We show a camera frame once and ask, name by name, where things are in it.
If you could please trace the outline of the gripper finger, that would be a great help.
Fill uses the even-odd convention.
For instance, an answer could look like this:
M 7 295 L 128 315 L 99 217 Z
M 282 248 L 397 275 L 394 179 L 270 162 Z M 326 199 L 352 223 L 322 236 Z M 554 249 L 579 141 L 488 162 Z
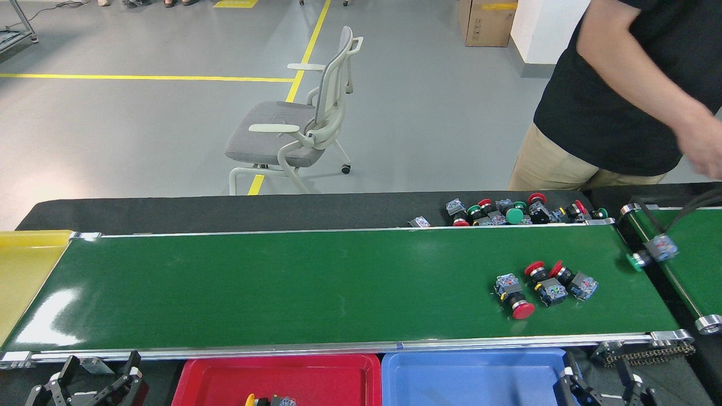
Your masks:
M 149 391 L 149 385 L 143 380 L 139 370 L 141 355 L 130 352 L 127 363 L 121 368 L 120 376 L 111 385 L 90 395 L 85 405 L 143 405 Z
M 565 368 L 554 384 L 557 405 L 603 405 L 601 394 L 583 380 L 573 354 L 566 352 L 563 362 Z
M 615 362 L 617 373 L 624 393 L 622 394 L 622 404 L 624 405 L 657 405 L 657 393 L 654 388 L 644 386 L 643 380 L 639 375 L 632 373 L 630 364 L 626 359 L 617 360 Z
M 36 385 L 29 390 L 26 405 L 72 405 L 72 396 L 69 393 L 69 385 L 74 380 L 77 368 L 80 366 L 80 359 L 70 356 L 65 361 L 62 370 L 47 380 L 44 385 Z

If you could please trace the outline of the person's right hand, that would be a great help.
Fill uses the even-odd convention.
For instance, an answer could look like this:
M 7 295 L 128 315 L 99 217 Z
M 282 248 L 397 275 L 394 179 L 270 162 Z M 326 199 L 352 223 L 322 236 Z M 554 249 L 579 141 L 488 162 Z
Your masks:
M 696 173 L 721 179 L 721 123 L 709 112 L 694 114 L 675 130 L 679 149 Z

